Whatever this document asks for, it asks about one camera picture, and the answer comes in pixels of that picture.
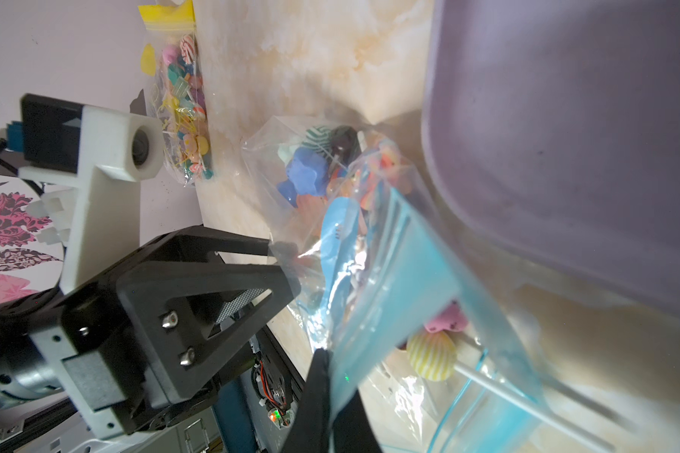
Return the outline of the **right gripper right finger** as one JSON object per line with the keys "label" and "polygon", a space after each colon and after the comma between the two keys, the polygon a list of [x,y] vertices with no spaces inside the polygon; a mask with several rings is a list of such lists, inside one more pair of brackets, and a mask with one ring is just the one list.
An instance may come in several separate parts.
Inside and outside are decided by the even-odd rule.
{"label": "right gripper right finger", "polygon": [[332,442],[336,453],[383,452],[372,431],[359,392],[355,392],[334,420]]}

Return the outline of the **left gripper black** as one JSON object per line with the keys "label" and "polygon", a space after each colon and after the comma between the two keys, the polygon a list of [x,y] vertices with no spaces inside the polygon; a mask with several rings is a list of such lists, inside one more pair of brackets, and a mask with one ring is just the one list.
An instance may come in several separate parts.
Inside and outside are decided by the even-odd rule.
{"label": "left gripper black", "polygon": [[67,296],[0,311],[0,411],[55,394],[99,439],[164,427],[300,292],[265,239],[193,226],[161,236]]}

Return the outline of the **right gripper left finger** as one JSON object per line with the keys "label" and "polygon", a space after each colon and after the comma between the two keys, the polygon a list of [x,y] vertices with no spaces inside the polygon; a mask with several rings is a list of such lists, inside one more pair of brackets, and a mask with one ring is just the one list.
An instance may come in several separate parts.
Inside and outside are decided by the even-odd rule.
{"label": "right gripper left finger", "polygon": [[327,453],[330,442],[330,353],[317,349],[282,453]]}

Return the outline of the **lavender plastic tray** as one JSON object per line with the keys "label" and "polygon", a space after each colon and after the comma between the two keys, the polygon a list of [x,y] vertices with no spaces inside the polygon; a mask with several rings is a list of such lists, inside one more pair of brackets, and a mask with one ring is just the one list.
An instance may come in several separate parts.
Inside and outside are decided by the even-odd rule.
{"label": "lavender plastic tray", "polygon": [[528,260],[680,316],[680,1],[439,1],[434,185]]}

